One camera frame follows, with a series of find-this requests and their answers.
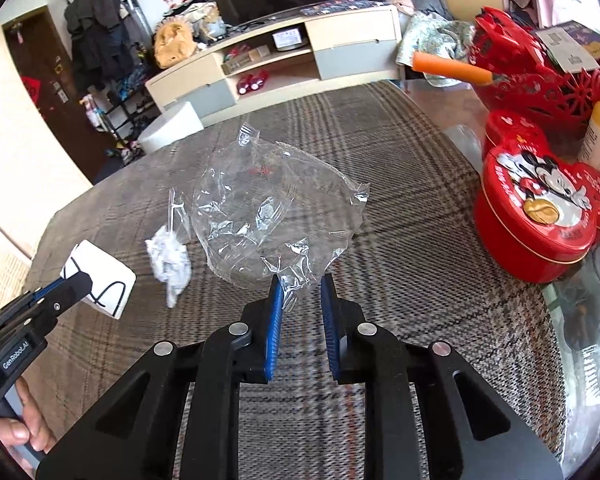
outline orange foam tube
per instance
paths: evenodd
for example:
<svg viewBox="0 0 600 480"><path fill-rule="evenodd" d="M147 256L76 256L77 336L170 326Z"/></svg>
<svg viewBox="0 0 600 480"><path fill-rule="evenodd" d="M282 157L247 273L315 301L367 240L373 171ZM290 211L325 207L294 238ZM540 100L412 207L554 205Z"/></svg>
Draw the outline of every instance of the orange foam tube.
<svg viewBox="0 0 600 480"><path fill-rule="evenodd" d="M493 83L493 72L489 70L463 63L462 61L456 61L455 59L445 59L433 54L425 54L424 52L415 52L413 54L412 68L416 72L450 77L478 86Z"/></svg>

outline white round stool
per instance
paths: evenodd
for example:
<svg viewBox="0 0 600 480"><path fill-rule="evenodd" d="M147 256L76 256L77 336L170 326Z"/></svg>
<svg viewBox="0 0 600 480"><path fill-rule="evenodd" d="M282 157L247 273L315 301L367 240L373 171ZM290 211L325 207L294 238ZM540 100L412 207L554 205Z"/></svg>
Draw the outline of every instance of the white round stool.
<svg viewBox="0 0 600 480"><path fill-rule="evenodd" d="M184 139L203 129L198 114L186 101L169 108L138 137L145 153L153 153L176 140Z"/></svg>

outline human hand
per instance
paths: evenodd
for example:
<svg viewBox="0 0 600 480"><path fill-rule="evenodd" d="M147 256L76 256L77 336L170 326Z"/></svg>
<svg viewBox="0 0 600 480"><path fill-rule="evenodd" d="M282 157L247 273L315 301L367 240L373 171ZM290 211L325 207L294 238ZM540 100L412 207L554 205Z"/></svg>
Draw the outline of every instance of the human hand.
<svg viewBox="0 0 600 480"><path fill-rule="evenodd" d="M24 420L24 424L19 420L0 418L0 441L20 466L29 475L32 475L31 464L20 457L13 447L22 446L30 442L31 447L36 451L48 453L56 444L56 438L51 429L49 429L36 399L31 395L29 385L23 378L18 378L16 381L16 391L22 402L22 419Z"/></svg>

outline mickey mouse image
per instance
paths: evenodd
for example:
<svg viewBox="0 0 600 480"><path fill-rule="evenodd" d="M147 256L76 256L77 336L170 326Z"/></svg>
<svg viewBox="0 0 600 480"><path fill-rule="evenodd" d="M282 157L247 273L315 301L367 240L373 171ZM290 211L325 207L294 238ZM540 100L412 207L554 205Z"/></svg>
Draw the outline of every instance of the mickey mouse image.
<svg viewBox="0 0 600 480"><path fill-rule="evenodd" d="M522 150L519 155L501 153L497 161L509 171L523 209L534 222L571 227L580 221L583 210L591 209L585 186L576 190L553 157Z"/></svg>

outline cardboard box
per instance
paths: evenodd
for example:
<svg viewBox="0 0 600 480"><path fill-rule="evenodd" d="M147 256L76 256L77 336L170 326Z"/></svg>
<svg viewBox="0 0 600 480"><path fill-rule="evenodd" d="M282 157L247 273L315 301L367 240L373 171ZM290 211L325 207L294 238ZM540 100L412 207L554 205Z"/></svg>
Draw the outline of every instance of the cardboard box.
<svg viewBox="0 0 600 480"><path fill-rule="evenodd" d="M222 64L222 70L225 74L231 75L231 73L235 72L236 70L240 70L249 63L253 61L259 61L270 54L271 52L267 45L259 46L258 48L252 48L250 51L243 54L238 54L238 56L232 57L228 61L224 62Z"/></svg>
<svg viewBox="0 0 600 480"><path fill-rule="evenodd" d="M549 56L568 73L599 68L596 59L574 40L563 27L536 30L536 36L544 43Z"/></svg>
<svg viewBox="0 0 600 480"><path fill-rule="evenodd" d="M600 58L600 34L583 24L570 21L561 23L557 27L562 27L578 44L584 47L594 58Z"/></svg>

